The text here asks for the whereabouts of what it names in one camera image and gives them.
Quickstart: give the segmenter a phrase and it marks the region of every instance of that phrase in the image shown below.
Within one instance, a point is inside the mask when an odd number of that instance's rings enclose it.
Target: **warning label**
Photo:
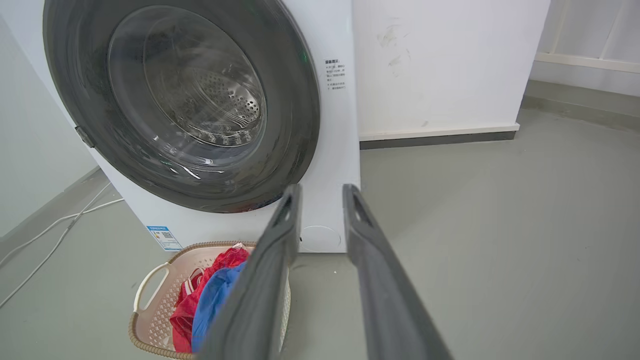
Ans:
[[[340,59],[326,59],[324,61],[324,71],[326,77],[327,90],[342,90],[347,88],[346,68]]]

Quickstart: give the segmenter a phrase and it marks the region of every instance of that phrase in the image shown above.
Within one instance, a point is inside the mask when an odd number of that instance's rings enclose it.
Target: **door glass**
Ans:
[[[213,170],[258,147],[262,86],[240,47],[207,19],[171,6],[140,9],[115,29],[108,68],[124,115],[171,160]]]

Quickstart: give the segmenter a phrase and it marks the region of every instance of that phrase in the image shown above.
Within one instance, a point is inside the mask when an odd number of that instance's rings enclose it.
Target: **washing machine door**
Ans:
[[[83,140],[157,196],[248,211],[311,162],[317,79],[279,1],[50,0],[44,40]]]

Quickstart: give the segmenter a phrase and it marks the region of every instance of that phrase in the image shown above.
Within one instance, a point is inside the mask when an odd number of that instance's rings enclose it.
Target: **blue clothing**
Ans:
[[[240,272],[244,268],[244,263],[234,268],[222,268],[207,281],[202,290],[196,315],[193,317],[193,327],[191,328],[191,351],[199,352],[202,343],[207,337],[209,326],[213,324],[216,315],[222,309],[222,305],[229,294]]]

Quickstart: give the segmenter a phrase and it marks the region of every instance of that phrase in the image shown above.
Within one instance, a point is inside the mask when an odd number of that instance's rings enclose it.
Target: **clothes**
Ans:
[[[216,315],[220,313],[225,301],[240,272],[244,269],[244,264],[235,268],[222,268],[218,270],[207,282],[202,290],[196,315],[193,317],[193,328],[191,330],[191,349],[199,352],[202,343],[207,337],[209,326],[213,324]]]
[[[196,268],[189,276],[189,279],[184,281],[182,285],[180,285],[180,293],[178,294],[178,300],[175,301],[175,307],[178,307],[181,302],[191,293],[193,293],[200,284],[200,280],[202,280],[202,276],[204,275],[203,268]]]
[[[173,327],[173,347],[175,347],[176,352],[191,352],[193,317],[196,313],[200,294],[202,294],[202,290],[209,279],[222,268],[232,268],[240,265],[246,261],[248,256],[249,252],[245,250],[243,246],[234,246],[218,255],[213,265],[206,268],[202,276],[199,277],[200,282],[193,292],[185,294],[183,300],[179,304],[176,304],[175,311],[171,315],[171,318],[169,318],[169,322]]]

